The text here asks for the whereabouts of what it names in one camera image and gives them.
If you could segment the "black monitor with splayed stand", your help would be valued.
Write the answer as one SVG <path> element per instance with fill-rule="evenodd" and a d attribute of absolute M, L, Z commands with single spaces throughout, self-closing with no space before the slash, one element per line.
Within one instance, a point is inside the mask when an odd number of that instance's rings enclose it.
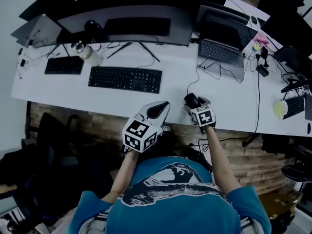
<path fill-rule="evenodd" d="M 292 83 L 281 90 L 282 93 L 295 90 L 296 88 L 309 86 L 312 93 L 312 60 L 305 57 L 292 46 L 282 47 L 275 52 L 273 58 L 278 62 L 285 62 L 286 65 L 296 73 L 303 75 L 306 80 Z"/>

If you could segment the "person's left forearm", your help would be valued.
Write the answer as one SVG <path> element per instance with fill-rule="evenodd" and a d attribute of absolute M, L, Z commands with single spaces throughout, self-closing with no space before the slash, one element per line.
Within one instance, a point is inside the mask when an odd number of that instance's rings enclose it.
<path fill-rule="evenodd" d="M 126 154 L 111 188 L 111 192 L 117 197 L 130 186 L 137 166 L 138 156 L 139 152 L 133 150 Z"/>

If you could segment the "black wired mouse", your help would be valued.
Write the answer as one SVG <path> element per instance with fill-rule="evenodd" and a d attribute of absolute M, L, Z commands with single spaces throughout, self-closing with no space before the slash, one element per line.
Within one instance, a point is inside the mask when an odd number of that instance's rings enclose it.
<path fill-rule="evenodd" d="M 185 104 L 191 109 L 200 107 L 202 105 L 199 99 L 193 93 L 187 94 L 184 100 L 185 100 Z"/>

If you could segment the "wide curved black monitor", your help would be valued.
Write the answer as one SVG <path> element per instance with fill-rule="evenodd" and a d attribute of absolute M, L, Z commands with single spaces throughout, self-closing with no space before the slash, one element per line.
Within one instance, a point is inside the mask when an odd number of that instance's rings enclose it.
<path fill-rule="evenodd" d="M 75 0 L 47 16 L 74 43 L 144 42 L 189 46 L 201 0 Z M 98 34 L 85 31 L 94 20 Z"/>

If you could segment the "white radiator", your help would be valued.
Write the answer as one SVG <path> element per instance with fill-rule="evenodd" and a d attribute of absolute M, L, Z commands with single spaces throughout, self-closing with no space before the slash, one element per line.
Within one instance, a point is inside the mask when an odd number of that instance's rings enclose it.
<path fill-rule="evenodd" d="M 0 234 L 23 234 L 22 222 L 25 216 L 19 207 L 0 214 Z"/>

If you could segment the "black mesh office chair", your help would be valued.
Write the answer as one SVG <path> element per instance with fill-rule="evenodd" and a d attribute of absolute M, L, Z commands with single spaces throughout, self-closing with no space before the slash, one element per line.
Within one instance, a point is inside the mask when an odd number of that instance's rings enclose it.
<path fill-rule="evenodd" d="M 64 125 L 51 114 L 44 113 L 39 127 L 30 126 L 30 120 L 26 122 L 26 138 L 21 145 L 36 170 L 74 169 L 79 166 L 70 147 L 70 126 L 75 118 L 76 115 L 70 116 Z"/>

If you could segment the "dark grey office chair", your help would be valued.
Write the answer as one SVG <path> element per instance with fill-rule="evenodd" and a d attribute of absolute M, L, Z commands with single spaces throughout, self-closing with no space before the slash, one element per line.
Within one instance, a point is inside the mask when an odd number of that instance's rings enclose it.
<path fill-rule="evenodd" d="M 295 182 L 312 183 L 312 156 L 297 156 L 294 163 L 286 165 L 281 172 Z"/>

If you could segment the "white bottle with metal lid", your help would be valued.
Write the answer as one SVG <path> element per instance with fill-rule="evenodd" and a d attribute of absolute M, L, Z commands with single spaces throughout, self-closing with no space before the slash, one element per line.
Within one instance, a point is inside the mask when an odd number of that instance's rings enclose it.
<path fill-rule="evenodd" d="M 91 67 L 99 66 L 101 64 L 100 55 L 88 44 L 80 41 L 72 43 L 71 48 L 76 56 L 80 57 Z"/>

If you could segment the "dark grey closed laptop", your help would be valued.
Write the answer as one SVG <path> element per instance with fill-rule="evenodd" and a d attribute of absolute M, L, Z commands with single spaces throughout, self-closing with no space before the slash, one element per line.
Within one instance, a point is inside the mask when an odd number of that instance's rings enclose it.
<path fill-rule="evenodd" d="M 312 121 L 312 96 L 305 95 L 305 119 Z"/>

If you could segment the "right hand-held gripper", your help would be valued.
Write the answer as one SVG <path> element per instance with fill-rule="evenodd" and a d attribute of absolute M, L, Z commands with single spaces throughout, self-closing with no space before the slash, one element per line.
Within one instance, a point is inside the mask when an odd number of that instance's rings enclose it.
<path fill-rule="evenodd" d="M 194 124 L 199 126 L 201 133 L 204 133 L 207 126 L 215 128 L 216 117 L 215 112 L 208 106 L 210 101 L 207 98 L 198 97 L 198 101 L 202 106 L 191 109 L 190 106 L 184 104 L 184 109 L 192 116 Z"/>

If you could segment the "medium black keyboard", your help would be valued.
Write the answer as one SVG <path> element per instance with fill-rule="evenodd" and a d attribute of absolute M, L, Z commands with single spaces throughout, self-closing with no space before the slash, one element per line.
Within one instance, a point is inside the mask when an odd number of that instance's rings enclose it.
<path fill-rule="evenodd" d="M 283 100 L 286 105 L 286 112 L 282 119 L 287 119 L 305 111 L 304 97 L 293 97 L 287 100 Z"/>

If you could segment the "black padded office chair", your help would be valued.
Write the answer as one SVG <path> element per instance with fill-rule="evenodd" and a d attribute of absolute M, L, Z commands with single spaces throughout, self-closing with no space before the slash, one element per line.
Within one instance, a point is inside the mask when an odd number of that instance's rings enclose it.
<path fill-rule="evenodd" d="M 13 197 L 33 224 L 53 226 L 75 208 L 83 192 L 113 203 L 127 188 L 121 157 L 101 145 L 66 155 L 48 150 L 20 150 L 0 160 L 0 184 L 16 185 Z"/>

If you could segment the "small black keyboard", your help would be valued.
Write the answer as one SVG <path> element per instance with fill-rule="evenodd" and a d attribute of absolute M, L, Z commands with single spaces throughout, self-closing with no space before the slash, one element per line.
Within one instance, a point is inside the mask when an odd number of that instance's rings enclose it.
<path fill-rule="evenodd" d="M 48 60 L 46 75 L 80 75 L 84 60 L 78 56 L 51 58 Z"/>

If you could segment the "black power adapter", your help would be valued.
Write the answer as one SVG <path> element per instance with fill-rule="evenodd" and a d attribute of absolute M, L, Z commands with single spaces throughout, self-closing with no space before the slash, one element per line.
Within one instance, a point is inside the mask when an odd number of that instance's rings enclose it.
<path fill-rule="evenodd" d="M 257 65 L 256 71 L 263 77 L 267 77 L 269 75 L 269 71 L 262 64 Z"/>

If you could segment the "person's right forearm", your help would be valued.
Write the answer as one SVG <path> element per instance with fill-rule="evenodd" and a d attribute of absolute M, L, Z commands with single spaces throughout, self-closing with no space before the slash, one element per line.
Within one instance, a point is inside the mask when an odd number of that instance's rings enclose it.
<path fill-rule="evenodd" d="M 234 176 L 231 164 L 224 153 L 213 127 L 208 125 L 205 128 L 205 132 L 210 149 L 215 183 L 223 193 L 228 194 L 240 188 L 241 185 Z"/>

